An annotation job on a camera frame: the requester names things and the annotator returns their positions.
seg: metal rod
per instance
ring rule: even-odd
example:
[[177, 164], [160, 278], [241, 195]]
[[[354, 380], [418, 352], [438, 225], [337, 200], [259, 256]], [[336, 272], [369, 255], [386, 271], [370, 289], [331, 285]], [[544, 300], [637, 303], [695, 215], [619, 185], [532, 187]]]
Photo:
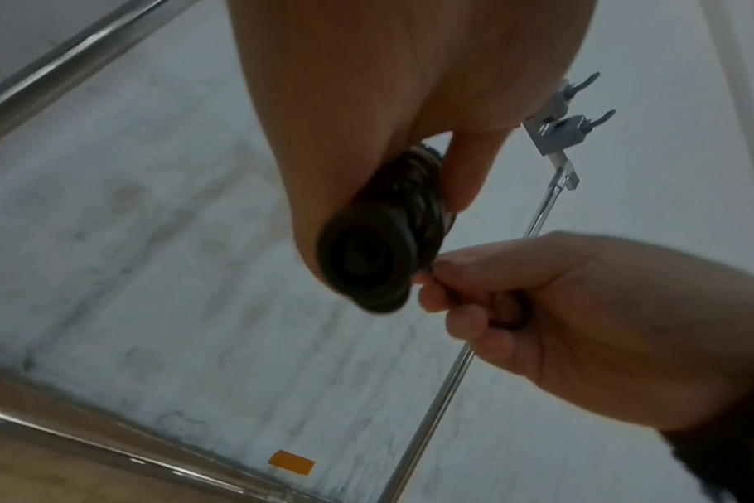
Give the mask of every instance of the metal rod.
[[200, 491], [228, 496], [240, 501], [269, 501], [271, 503], [322, 503], [309, 495], [292, 491], [267, 480], [226, 481], [216, 476], [198, 472], [195, 468], [145, 457], [116, 447], [61, 432], [31, 420], [14, 417], [0, 411], [0, 433], [18, 440], [41, 444], [62, 452], [105, 465], [122, 468], [144, 476], [151, 476], [182, 486], [191, 486]]
[[0, 82], [0, 138], [197, 0], [129, 0]]
[[[545, 197], [534, 214], [534, 218], [526, 230], [524, 237], [532, 238], [539, 234], [543, 228], [543, 224], [551, 213], [554, 203], [557, 202], [557, 197], [568, 182], [568, 177], [570, 176], [568, 171], [572, 171], [573, 165], [570, 164], [570, 161], [567, 161], [567, 158], [561, 152], [558, 152], [557, 157], [552, 157], [551, 161], [557, 170], [546, 189]], [[457, 388], [460, 386], [473, 360], [474, 352], [471, 351], [471, 347], [468, 344], [465, 344], [460, 350], [460, 354], [457, 356], [454, 365], [449, 370], [446, 380], [443, 381], [443, 386], [438, 390], [435, 399], [424, 415], [424, 419], [418, 425], [418, 429], [410, 440], [410, 444], [402, 455], [402, 459], [399, 460], [394, 473], [391, 474], [388, 484], [379, 497], [379, 503], [397, 503], [399, 501], [404, 488], [408, 485], [408, 481], [413, 475], [413, 471], [424, 454], [424, 449], [427, 448], [430, 439], [432, 439], [435, 429], [440, 424], [443, 415], [446, 413], [446, 409], [452, 402], [452, 398], [457, 392]]]

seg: orange label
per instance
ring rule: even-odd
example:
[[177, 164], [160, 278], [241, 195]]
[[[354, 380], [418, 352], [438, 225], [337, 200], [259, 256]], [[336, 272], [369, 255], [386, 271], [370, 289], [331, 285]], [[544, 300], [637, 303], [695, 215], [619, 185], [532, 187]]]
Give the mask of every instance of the orange label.
[[286, 451], [277, 451], [269, 458], [269, 464], [273, 467], [289, 470], [290, 472], [307, 475], [311, 473], [311, 468], [316, 464], [310, 459], [306, 459], [297, 454], [291, 454]]

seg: hand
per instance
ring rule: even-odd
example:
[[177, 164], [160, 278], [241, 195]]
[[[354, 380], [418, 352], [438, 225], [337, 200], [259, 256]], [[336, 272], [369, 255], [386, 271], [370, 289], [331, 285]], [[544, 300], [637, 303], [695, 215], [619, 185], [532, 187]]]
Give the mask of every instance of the hand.
[[386, 161], [453, 132], [444, 203], [464, 210], [507, 135], [560, 85], [596, 0], [230, 0], [300, 255]]
[[[444, 254], [421, 281], [422, 307], [448, 311], [449, 333], [477, 356], [610, 418], [687, 428], [754, 387], [754, 277], [721, 264], [557, 233]], [[515, 307], [490, 295], [515, 289], [531, 296], [532, 322], [490, 328]]]

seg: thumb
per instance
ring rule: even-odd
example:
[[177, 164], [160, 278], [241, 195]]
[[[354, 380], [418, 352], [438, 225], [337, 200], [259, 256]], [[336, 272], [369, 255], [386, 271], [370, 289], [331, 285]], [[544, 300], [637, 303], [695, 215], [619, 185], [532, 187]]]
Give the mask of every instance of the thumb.
[[441, 170], [443, 203], [447, 210], [459, 213], [476, 199], [495, 156], [509, 135], [510, 129], [452, 135]]
[[440, 283], [461, 292], [541, 288], [592, 256], [592, 238], [553, 233], [442, 254], [433, 265]]

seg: dark sleeve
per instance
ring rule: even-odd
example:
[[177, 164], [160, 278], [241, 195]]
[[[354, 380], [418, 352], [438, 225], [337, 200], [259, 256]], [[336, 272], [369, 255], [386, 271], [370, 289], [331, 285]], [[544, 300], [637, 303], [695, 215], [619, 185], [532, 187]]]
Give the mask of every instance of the dark sleeve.
[[662, 435], [715, 501], [754, 503], [754, 391], [696, 428]]

